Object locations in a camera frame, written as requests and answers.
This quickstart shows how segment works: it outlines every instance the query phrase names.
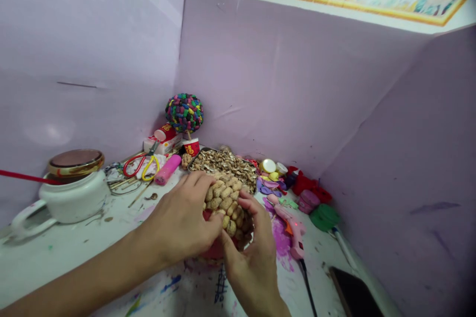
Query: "desk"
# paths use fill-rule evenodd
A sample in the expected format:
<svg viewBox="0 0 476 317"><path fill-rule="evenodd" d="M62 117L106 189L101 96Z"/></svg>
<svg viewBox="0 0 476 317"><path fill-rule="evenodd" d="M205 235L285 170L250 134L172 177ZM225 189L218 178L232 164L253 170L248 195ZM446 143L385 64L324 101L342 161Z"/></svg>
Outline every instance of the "desk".
<svg viewBox="0 0 476 317"><path fill-rule="evenodd" d="M157 193L159 199L186 174L178 169L166 186L151 184L131 208L127 206L140 189L123 196L110 196L101 219L95 216L76 224L57 224L43 234L23 242L8 237L0 241L0 308L77 267L126 233L137 227L152 212L158 200L146 201ZM263 203L265 196L256 194ZM290 191L287 197L295 198ZM305 262L309 283L320 317L344 317L345 313L328 267L335 266L351 272L338 242L329 234L315 228L309 217L300 211L293 214L306 225L303 237ZM104 219L113 217L109 222ZM312 309L299 265L289 255L289 239L277 236L284 231L279 217L273 219L273 230L278 246L278 285L284 301L293 316L312 316ZM357 256L359 276L386 316L399 313L378 282L366 271ZM109 316L246 316L233 290L226 281L222 266L212 266L198 259L189 259L151 277L126 295L92 314Z"/></svg>

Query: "hand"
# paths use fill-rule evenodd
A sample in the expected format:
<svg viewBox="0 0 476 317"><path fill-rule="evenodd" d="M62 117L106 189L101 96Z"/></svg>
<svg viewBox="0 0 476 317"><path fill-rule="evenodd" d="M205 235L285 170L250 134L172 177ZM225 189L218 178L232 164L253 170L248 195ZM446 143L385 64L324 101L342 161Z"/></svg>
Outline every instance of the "hand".
<svg viewBox="0 0 476 317"><path fill-rule="evenodd" d="M139 250L151 257L158 270L207 251L223 230L223 215L205 221L205 195L215 179L193 172L162 197L150 216L136 229Z"/></svg>
<svg viewBox="0 0 476 317"><path fill-rule="evenodd" d="M248 316L291 316L278 290L276 242L269 214L252 195L239 194L238 204L253 216L254 237L240 253L222 231L227 279Z"/></svg>

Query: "colorful topiary ball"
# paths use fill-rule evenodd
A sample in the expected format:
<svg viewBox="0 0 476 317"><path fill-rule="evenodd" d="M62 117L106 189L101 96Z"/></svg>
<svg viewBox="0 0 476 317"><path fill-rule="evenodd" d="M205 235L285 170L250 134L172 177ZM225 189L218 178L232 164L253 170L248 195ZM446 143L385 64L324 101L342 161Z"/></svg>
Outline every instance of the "colorful topiary ball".
<svg viewBox="0 0 476 317"><path fill-rule="evenodd" d="M203 123L203 106L195 95L181 93L169 99L165 115L177 132L192 133Z"/></svg>

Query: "white mug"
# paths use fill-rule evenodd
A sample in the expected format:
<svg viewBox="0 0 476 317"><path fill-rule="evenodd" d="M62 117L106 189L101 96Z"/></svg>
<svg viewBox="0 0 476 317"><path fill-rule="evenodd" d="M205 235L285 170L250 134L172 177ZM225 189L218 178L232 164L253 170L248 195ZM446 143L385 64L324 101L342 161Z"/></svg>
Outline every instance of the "white mug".
<svg viewBox="0 0 476 317"><path fill-rule="evenodd" d="M38 193L40 199L22 210L11 222L12 232L23 239L37 235L56 223L77 223L90 218L101 210L109 193L102 170L64 185L44 183ZM52 218L35 228L26 229L25 220L45 205Z"/></svg>

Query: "purple cardboard partition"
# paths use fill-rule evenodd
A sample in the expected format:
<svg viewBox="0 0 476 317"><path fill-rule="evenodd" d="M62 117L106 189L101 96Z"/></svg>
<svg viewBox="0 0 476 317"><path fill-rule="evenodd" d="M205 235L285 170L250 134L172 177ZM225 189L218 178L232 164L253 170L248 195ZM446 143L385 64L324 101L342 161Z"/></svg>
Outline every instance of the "purple cardboard partition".
<svg viewBox="0 0 476 317"><path fill-rule="evenodd" d="M474 292L476 26L433 39L322 176L342 229L406 316Z"/></svg>
<svg viewBox="0 0 476 317"><path fill-rule="evenodd" d="M183 0L0 0L0 167L42 175L77 148L141 149L176 76ZM39 184L0 177L0 225Z"/></svg>
<svg viewBox="0 0 476 317"><path fill-rule="evenodd" d="M200 143L317 177L429 40L259 0L186 0L174 89L204 103Z"/></svg>

